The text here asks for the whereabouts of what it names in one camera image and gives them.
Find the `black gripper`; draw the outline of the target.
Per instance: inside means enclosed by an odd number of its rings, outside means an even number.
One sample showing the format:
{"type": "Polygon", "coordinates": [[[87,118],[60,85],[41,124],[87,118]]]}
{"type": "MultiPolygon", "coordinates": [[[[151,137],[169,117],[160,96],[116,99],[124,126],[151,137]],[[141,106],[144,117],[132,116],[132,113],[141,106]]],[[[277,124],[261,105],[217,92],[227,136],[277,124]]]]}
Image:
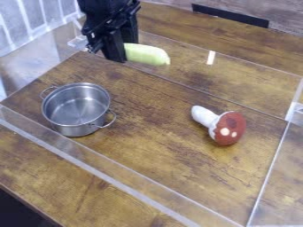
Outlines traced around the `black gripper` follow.
{"type": "Polygon", "coordinates": [[[87,16],[81,34],[88,39],[89,50],[96,48],[108,60],[123,63],[127,60],[123,42],[139,42],[140,0],[77,0],[77,3],[87,16]]]}

